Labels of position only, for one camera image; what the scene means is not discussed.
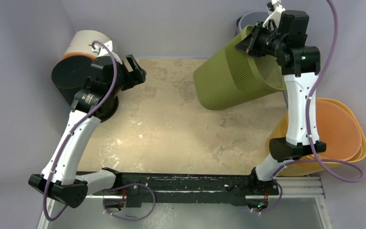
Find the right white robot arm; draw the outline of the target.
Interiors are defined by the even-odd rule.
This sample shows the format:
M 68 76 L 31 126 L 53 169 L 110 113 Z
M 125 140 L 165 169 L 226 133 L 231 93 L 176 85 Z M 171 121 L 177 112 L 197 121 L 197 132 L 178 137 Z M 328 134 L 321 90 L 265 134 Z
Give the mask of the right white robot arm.
M 316 127 L 315 90 L 321 55 L 317 47 L 305 44 L 308 22 L 304 11 L 275 10 L 236 45 L 237 50 L 253 57 L 275 57 L 287 91 L 286 135 L 269 141 L 268 156 L 252 170 L 261 182 L 273 180 L 287 164 L 326 151 Z

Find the light grey smooth bucket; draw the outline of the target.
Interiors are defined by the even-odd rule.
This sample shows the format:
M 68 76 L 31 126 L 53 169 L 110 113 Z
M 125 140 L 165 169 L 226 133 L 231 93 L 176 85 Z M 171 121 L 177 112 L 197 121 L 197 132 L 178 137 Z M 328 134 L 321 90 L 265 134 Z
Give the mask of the light grey smooth bucket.
M 260 21 L 265 21 L 269 14 L 265 11 L 252 11 L 242 16 L 242 30 L 248 25 L 256 25 Z

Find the black ribbed waste bin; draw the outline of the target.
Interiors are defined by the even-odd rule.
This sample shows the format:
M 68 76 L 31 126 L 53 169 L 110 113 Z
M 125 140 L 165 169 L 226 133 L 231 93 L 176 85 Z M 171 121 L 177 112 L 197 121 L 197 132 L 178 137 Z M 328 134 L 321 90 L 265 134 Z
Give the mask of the black ribbed waste bin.
M 89 113 L 101 101 L 103 104 L 92 114 L 101 122 L 109 119 L 117 110 L 115 91 L 105 97 L 111 87 L 91 78 L 93 60 L 85 56 L 72 56 L 61 60 L 53 68 L 51 79 L 73 111 Z

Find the olive green waste bin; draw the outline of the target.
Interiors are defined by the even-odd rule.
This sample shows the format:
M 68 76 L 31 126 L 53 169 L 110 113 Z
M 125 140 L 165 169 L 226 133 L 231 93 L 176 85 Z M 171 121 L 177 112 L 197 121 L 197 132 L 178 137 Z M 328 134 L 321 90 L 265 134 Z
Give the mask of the olive green waste bin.
M 225 110 L 286 90 L 281 67 L 273 56 L 253 57 L 235 46 L 253 30 L 248 25 L 193 73 L 202 107 Z

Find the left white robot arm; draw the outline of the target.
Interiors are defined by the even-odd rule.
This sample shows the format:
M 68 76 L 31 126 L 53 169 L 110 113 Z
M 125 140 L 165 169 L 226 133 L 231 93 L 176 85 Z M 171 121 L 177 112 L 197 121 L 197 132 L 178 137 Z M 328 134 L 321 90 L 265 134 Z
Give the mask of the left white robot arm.
M 113 186 L 116 176 L 110 169 L 78 177 L 77 168 L 95 129 L 116 113 L 118 93 L 144 83 L 146 71 L 131 54 L 121 62 L 110 56 L 72 56 L 55 65 L 51 79 L 71 111 L 52 158 L 28 183 L 45 197 L 76 208 L 88 194 Z

